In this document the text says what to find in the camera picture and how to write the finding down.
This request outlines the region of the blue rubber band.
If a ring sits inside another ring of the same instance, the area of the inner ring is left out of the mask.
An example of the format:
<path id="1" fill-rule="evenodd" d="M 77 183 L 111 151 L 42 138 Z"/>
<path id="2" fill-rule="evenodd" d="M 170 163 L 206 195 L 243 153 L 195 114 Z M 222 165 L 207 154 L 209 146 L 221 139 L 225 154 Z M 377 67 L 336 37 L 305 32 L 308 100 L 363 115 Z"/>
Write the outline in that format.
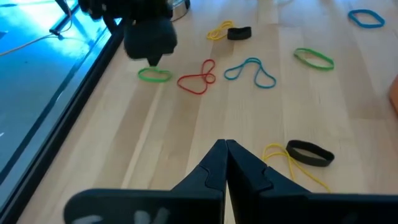
<path id="1" fill-rule="evenodd" d="M 253 82 L 258 88 L 271 89 L 276 86 L 277 79 L 274 76 L 272 76 L 266 72 L 266 70 L 264 69 L 264 66 L 262 64 L 262 61 L 256 57 L 249 57 L 240 65 L 226 69 L 223 73 L 224 78 L 229 81 L 238 79 L 240 77 L 240 75 L 242 74 L 245 66 L 249 65 L 250 63 L 257 65 L 257 70 L 253 76 Z M 260 82 L 258 81 L 258 78 L 261 73 L 264 74 L 267 78 L 269 78 L 272 81 L 272 83 L 270 85 L 260 84 Z"/>
<path id="2" fill-rule="evenodd" d="M 373 16 L 373 18 L 375 18 L 375 20 L 377 20 L 377 23 L 375 23 L 375 24 L 362 23 L 356 17 L 357 14 L 368 14 L 370 16 Z M 380 27 L 383 27 L 385 25 L 385 23 L 386 23 L 385 20 L 378 13 L 376 13 L 376 12 L 370 10 L 370 9 L 355 9 L 355 10 L 351 10 L 348 13 L 348 18 L 351 19 L 359 27 L 362 27 L 362 28 L 365 28 L 365 29 L 380 28 Z"/>

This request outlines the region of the yellow rubber band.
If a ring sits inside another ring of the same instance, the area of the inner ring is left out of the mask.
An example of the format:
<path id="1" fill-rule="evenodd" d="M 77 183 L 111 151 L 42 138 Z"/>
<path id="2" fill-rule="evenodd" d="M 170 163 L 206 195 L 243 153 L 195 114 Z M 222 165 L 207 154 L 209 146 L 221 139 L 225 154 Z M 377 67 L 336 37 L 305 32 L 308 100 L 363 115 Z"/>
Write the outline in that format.
<path id="1" fill-rule="evenodd" d="M 210 30 L 207 33 L 206 38 L 208 40 L 221 40 L 227 36 L 228 29 L 233 28 L 233 27 L 234 27 L 233 21 L 223 21 L 217 27 Z"/>
<path id="2" fill-rule="evenodd" d="M 274 156 L 284 156 L 287 159 L 288 162 L 288 167 L 289 167 L 289 173 L 291 180 L 293 182 L 296 181 L 293 165 L 295 165 L 302 173 L 304 173 L 307 177 L 312 179 L 314 182 L 318 183 L 321 185 L 328 193 L 331 193 L 331 189 L 329 186 L 322 182 L 320 179 L 316 178 L 313 176 L 308 170 L 304 169 L 286 150 L 286 148 L 283 147 L 283 145 L 279 143 L 272 143 L 268 144 L 262 153 L 261 159 L 263 162 L 266 162 L 269 158 L 274 157 Z"/>

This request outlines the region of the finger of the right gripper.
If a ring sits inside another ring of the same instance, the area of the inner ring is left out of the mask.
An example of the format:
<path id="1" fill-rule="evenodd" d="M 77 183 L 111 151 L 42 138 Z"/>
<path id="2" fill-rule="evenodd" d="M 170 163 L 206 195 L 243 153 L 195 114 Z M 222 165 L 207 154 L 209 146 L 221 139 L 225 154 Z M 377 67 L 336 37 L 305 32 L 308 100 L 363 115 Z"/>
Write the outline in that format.
<path id="1" fill-rule="evenodd" d="M 150 66 L 154 66 L 154 49 L 151 44 L 125 37 L 124 49 L 129 58 L 133 60 L 146 59 Z"/>
<path id="2" fill-rule="evenodd" d="M 168 36 L 164 39 L 160 39 L 155 46 L 155 54 L 153 58 L 153 66 L 157 66 L 160 62 L 160 59 L 164 54 L 172 54 L 174 52 L 175 47 L 177 46 L 177 37 L 176 36 Z"/>

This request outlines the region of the orange plastic bin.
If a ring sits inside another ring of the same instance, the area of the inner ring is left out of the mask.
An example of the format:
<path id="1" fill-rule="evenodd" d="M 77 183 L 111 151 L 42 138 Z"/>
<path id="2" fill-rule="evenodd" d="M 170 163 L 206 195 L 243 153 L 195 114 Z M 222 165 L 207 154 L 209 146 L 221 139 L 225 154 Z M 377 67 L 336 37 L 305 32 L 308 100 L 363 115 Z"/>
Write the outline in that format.
<path id="1" fill-rule="evenodd" d="M 392 81 L 390 88 L 389 88 L 389 101 L 398 115 L 398 74 Z"/>

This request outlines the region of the white shade chrome base lamp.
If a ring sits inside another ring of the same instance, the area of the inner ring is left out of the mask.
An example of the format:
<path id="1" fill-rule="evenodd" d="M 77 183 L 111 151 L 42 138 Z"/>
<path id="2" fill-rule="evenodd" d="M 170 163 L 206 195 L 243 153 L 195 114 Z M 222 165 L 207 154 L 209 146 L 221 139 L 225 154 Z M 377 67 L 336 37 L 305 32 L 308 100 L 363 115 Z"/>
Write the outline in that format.
<path id="1" fill-rule="evenodd" d="M 173 9 L 172 22 L 183 17 L 190 8 L 190 0 L 169 0 L 169 4 Z"/>

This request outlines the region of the red rubber band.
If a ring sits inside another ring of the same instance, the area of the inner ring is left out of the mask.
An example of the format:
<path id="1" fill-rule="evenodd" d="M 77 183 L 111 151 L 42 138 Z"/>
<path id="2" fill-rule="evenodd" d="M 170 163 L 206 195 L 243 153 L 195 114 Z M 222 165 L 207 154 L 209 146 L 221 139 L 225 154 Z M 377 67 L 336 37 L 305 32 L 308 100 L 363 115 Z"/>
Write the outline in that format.
<path id="1" fill-rule="evenodd" d="M 177 80 L 177 86 L 187 92 L 193 93 L 194 95 L 202 95 L 207 89 L 208 85 L 213 84 L 216 81 L 216 76 L 212 73 L 213 69 L 216 67 L 216 62 L 213 59 L 206 59 L 201 65 L 201 71 L 199 74 L 189 74 L 183 75 Z M 194 91 L 181 84 L 183 79 L 187 78 L 201 78 L 205 84 L 205 88 L 202 91 Z"/>

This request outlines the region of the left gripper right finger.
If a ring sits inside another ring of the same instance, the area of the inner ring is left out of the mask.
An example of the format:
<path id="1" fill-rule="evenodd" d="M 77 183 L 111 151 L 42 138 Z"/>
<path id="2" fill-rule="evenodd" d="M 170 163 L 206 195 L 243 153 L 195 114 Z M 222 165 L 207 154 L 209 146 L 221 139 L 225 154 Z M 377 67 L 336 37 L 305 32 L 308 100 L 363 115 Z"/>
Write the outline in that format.
<path id="1" fill-rule="evenodd" d="M 312 193 L 235 140 L 226 143 L 236 224 L 398 224 L 398 195 Z"/>

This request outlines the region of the black desk foot bar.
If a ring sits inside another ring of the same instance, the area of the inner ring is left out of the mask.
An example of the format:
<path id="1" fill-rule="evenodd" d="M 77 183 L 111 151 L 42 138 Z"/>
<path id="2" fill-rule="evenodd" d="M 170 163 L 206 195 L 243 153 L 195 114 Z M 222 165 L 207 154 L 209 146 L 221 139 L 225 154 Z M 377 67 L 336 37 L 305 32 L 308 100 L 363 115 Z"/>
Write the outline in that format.
<path id="1" fill-rule="evenodd" d="M 59 36 L 72 27 L 73 15 L 79 10 L 78 0 L 55 0 L 64 15 L 49 29 L 53 35 Z"/>

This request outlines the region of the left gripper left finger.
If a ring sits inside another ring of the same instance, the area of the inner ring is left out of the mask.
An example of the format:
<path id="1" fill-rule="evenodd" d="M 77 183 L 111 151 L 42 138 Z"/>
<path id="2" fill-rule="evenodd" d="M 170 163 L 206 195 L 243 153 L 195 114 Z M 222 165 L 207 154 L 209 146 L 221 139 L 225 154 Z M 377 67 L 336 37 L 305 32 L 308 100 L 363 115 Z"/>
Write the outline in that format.
<path id="1" fill-rule="evenodd" d="M 199 164 L 170 190 L 88 189 L 63 211 L 65 224 L 222 224 L 228 146 L 217 140 Z"/>

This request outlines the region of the green rubber band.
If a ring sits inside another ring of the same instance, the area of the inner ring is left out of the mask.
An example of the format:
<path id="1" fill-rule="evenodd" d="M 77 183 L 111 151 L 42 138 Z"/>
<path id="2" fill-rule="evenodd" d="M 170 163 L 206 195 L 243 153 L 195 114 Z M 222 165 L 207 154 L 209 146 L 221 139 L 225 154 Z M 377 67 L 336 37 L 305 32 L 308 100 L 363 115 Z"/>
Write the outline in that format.
<path id="1" fill-rule="evenodd" d="M 155 72 L 160 75 L 165 75 L 164 78 L 156 78 L 156 77 L 147 77 L 144 74 L 146 72 Z M 138 71 L 137 76 L 146 82 L 151 82 L 151 83 L 164 83 L 169 81 L 172 78 L 172 73 L 168 70 L 161 70 L 157 67 L 146 67 L 142 68 Z"/>
<path id="2" fill-rule="evenodd" d="M 324 60 L 325 62 L 329 63 L 329 66 L 320 66 L 320 65 L 316 65 L 314 63 L 309 62 L 308 60 L 306 60 L 304 57 L 301 57 L 300 54 L 301 53 L 308 53 L 311 55 L 314 55 L 322 60 Z M 323 55 L 320 52 L 317 52 L 313 49 L 309 49 L 309 48 L 297 48 L 294 50 L 293 52 L 293 56 L 298 59 L 300 62 L 302 62 L 303 64 L 311 67 L 311 68 L 315 68 L 317 70 L 323 70 L 323 71 L 328 71 L 328 70 L 333 70 L 335 67 L 335 63 L 333 61 L 332 58 L 327 57 L 326 55 Z"/>

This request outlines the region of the wide black rubber band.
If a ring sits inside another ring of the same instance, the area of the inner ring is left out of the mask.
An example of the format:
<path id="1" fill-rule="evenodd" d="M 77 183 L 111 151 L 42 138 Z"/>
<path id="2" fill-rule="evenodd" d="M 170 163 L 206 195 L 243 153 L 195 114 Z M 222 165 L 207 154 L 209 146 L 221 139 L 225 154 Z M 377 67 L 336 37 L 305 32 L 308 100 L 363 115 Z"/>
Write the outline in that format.
<path id="1" fill-rule="evenodd" d="M 335 160 L 335 155 L 332 152 L 307 141 L 290 140 L 285 149 L 290 157 L 309 166 L 327 167 Z M 298 149 L 315 154 L 318 158 L 301 154 Z"/>
<path id="2" fill-rule="evenodd" d="M 227 31 L 228 40 L 246 40 L 252 36 L 252 29 L 247 27 L 232 27 Z"/>

